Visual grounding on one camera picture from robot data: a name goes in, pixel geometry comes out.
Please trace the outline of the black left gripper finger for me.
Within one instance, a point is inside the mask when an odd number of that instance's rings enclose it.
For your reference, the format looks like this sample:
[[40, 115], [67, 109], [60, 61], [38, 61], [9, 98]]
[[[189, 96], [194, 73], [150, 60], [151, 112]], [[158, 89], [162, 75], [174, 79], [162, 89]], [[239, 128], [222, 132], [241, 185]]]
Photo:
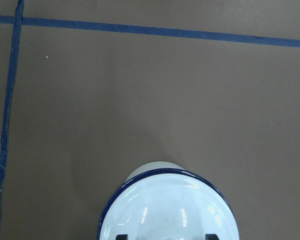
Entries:
[[218, 240], [218, 235], [214, 233], [207, 233], [205, 235], [205, 240]]

